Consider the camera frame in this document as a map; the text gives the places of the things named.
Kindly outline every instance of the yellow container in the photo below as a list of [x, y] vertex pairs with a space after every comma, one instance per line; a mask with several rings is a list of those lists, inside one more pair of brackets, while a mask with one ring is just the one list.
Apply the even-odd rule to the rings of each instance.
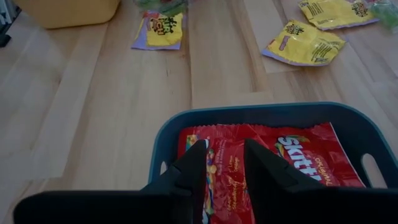
[[110, 20], [120, 0], [14, 0], [42, 27], [98, 24]]

